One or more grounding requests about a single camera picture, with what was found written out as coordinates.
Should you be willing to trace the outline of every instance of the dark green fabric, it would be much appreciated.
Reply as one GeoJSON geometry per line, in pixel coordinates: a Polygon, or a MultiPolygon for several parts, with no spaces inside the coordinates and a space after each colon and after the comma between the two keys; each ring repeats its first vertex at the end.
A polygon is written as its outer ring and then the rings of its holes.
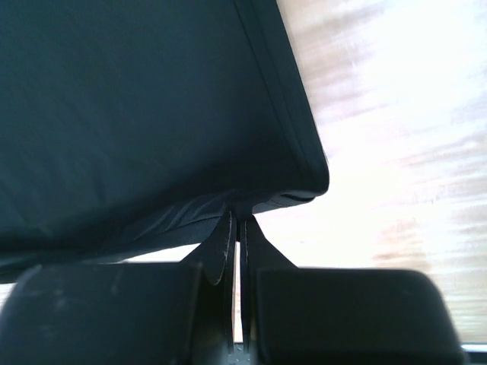
{"type": "Polygon", "coordinates": [[[0,275],[201,242],[231,207],[328,188],[273,0],[2,0],[0,55],[0,275]]]}

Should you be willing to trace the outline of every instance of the light wooden surface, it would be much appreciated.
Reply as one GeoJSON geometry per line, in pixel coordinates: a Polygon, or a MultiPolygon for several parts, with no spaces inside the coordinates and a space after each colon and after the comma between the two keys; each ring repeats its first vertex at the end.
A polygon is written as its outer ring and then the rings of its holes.
{"type": "Polygon", "coordinates": [[[279,6],[331,185],[261,214],[267,237],[301,266],[421,270],[460,337],[487,341],[487,2],[279,6]]]}

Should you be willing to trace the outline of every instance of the black fabric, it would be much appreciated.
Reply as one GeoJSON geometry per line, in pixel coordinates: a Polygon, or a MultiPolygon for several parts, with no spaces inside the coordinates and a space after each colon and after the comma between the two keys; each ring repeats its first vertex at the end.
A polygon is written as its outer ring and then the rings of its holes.
{"type": "Polygon", "coordinates": [[[0,276],[202,242],[328,169],[273,0],[0,2],[0,276]]]}

